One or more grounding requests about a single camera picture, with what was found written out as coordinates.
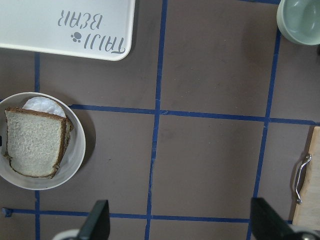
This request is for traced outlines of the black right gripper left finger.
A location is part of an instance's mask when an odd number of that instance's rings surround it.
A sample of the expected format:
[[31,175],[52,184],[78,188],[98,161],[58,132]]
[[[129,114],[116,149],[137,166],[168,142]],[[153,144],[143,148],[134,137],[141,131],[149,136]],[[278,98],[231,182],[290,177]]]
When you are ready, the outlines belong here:
[[108,200],[98,200],[79,230],[79,240],[107,240],[110,236]]

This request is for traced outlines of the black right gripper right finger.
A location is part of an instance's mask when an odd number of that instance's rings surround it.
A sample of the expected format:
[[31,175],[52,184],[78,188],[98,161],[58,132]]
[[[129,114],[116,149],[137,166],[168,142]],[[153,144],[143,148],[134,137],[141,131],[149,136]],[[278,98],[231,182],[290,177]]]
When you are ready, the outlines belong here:
[[256,240],[298,240],[289,225],[264,198],[253,197],[250,202],[250,227]]

